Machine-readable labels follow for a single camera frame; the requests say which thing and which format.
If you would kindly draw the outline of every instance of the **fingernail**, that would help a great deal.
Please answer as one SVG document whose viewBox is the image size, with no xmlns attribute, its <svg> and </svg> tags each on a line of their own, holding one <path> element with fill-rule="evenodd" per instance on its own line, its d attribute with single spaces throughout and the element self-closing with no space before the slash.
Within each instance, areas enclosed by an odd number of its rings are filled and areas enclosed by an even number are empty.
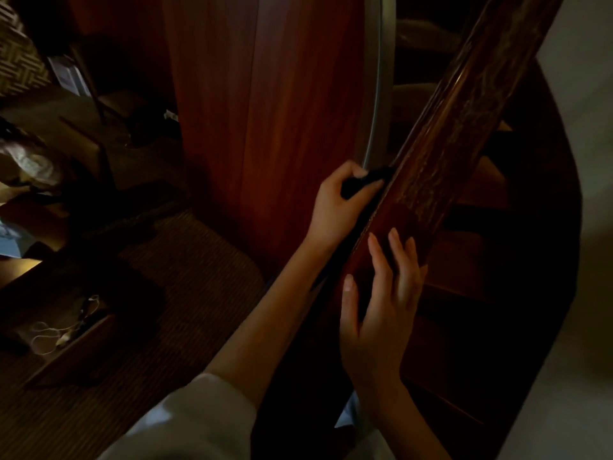
<svg viewBox="0 0 613 460">
<path fill-rule="evenodd" d="M 345 281 L 343 284 L 343 289 L 345 292 L 349 292 L 353 288 L 353 276 L 348 274 L 345 276 Z"/>
</svg>

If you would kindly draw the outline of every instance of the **white wall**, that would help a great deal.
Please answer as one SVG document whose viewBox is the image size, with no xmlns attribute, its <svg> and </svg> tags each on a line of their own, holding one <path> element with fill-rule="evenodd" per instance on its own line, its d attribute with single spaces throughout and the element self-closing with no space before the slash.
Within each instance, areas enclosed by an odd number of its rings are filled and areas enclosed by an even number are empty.
<svg viewBox="0 0 613 460">
<path fill-rule="evenodd" d="M 613 459 L 613 0 L 564 0 L 539 61 L 584 196 L 578 293 L 500 460 Z"/>
</svg>

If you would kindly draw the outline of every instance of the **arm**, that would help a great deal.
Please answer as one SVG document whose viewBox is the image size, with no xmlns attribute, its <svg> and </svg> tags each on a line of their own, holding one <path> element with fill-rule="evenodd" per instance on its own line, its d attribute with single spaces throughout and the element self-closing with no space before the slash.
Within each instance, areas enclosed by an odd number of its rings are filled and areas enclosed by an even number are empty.
<svg viewBox="0 0 613 460">
<path fill-rule="evenodd" d="M 375 277 L 370 303 L 358 322 L 358 290 L 348 275 L 343 287 L 340 345 L 343 366 L 362 402 L 398 460 L 450 460 L 400 380 L 427 266 L 419 268 L 415 241 L 403 248 L 398 231 L 389 233 L 398 267 L 394 274 L 373 234 L 368 248 Z"/>
<path fill-rule="evenodd" d="M 352 175 L 363 177 L 366 171 L 348 161 L 321 184 L 302 245 L 205 370 L 229 382 L 256 408 L 307 314 L 307 295 L 313 281 L 382 187 L 382 181 L 377 181 L 344 200 L 341 185 Z"/>
</svg>

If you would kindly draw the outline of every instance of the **wooden handrail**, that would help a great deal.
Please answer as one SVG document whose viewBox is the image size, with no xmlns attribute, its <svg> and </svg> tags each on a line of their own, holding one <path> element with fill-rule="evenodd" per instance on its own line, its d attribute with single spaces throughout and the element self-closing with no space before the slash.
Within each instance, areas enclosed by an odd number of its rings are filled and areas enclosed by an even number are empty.
<svg viewBox="0 0 613 460">
<path fill-rule="evenodd" d="M 275 457 L 275 449 L 283 449 L 280 439 L 302 444 L 333 427 L 351 393 L 338 350 L 342 278 L 354 275 L 364 307 L 373 278 L 367 232 L 384 240 L 396 227 L 402 239 L 416 238 L 425 259 L 561 3 L 488 0 L 403 146 L 395 175 L 343 270 L 314 303 L 278 369 L 254 430 L 256 457 Z"/>
</svg>

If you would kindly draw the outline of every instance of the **hand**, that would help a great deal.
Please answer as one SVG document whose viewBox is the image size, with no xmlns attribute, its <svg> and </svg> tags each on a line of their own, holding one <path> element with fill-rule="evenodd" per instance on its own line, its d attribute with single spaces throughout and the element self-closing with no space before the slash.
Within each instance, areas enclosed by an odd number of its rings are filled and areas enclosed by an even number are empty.
<svg viewBox="0 0 613 460">
<path fill-rule="evenodd" d="M 403 249 L 394 228 L 388 240 L 398 267 L 395 279 L 377 238 L 372 233 L 368 236 L 375 278 L 363 323 L 358 323 L 358 290 L 351 275 L 347 275 L 343 286 L 341 358 L 360 401 L 371 416 L 400 384 L 400 363 L 428 270 L 427 266 L 419 268 L 412 237 Z"/>
<path fill-rule="evenodd" d="M 364 177 L 368 172 L 354 161 L 346 161 L 319 186 L 313 217 L 306 235 L 311 247 L 331 254 L 351 229 L 369 201 L 383 187 L 383 180 L 362 188 L 349 200 L 341 197 L 341 186 L 351 176 Z"/>
</svg>

